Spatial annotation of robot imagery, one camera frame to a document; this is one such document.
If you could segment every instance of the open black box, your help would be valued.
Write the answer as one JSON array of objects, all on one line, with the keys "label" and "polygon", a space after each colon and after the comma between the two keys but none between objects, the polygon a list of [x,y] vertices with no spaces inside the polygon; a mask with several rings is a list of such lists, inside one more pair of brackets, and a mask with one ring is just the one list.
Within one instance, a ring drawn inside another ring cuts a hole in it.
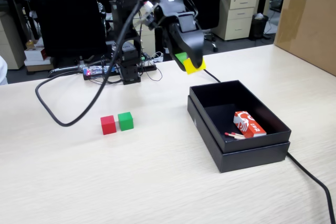
[{"label": "open black box", "polygon": [[[267,132],[236,140],[236,111],[247,111]],[[190,87],[188,112],[221,173],[285,159],[291,130],[240,81]]]}]

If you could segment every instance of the green block held by gripper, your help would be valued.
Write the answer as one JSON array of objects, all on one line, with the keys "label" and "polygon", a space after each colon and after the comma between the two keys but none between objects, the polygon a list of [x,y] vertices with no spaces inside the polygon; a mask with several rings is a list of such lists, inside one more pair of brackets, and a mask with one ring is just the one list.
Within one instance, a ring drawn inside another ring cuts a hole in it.
[{"label": "green block held by gripper", "polygon": [[175,54],[175,56],[182,64],[188,58],[188,55],[186,52],[180,52],[179,54]]},{"label": "green block held by gripper", "polygon": [[121,131],[126,131],[134,128],[131,112],[118,114],[118,119]]}]

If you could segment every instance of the red cube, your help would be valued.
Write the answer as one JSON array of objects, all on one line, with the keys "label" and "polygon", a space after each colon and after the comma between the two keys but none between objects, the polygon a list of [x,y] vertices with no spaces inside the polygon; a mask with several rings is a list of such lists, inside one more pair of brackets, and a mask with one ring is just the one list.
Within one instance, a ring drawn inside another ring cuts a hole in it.
[{"label": "red cube", "polygon": [[100,122],[101,122],[101,127],[103,129],[103,134],[104,135],[117,132],[117,129],[115,127],[116,123],[114,121],[113,115],[105,116],[103,118],[100,118]]}]

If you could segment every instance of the office chair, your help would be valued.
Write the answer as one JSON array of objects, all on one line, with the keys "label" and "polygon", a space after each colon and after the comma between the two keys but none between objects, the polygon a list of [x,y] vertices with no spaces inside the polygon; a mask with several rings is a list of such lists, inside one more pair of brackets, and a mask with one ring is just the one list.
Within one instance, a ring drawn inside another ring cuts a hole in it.
[{"label": "office chair", "polygon": [[99,13],[96,0],[31,2],[38,16],[48,56],[76,56],[85,60],[93,55],[108,53],[104,13]]},{"label": "office chair", "polygon": [[[192,0],[198,10],[197,21],[203,30],[215,28],[219,23],[219,3],[221,0]],[[204,39],[213,45],[213,51],[218,52],[216,37],[212,32],[205,32]]]}]

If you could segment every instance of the desk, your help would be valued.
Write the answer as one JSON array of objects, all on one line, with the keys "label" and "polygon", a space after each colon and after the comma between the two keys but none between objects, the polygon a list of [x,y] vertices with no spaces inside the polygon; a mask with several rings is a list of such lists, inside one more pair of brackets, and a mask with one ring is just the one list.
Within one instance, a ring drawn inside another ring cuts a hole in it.
[{"label": "desk", "polygon": [[[273,45],[205,61],[292,129],[291,154],[336,202],[336,77]],[[324,191],[288,158],[220,174],[187,112],[189,87],[215,81],[174,61],[158,67],[159,82],[144,74],[141,83],[106,86],[68,128],[37,100],[41,80],[0,87],[0,223],[329,223]],[[40,92],[68,122],[97,89],[78,75]],[[126,111],[135,128],[103,136],[100,117]]]}]

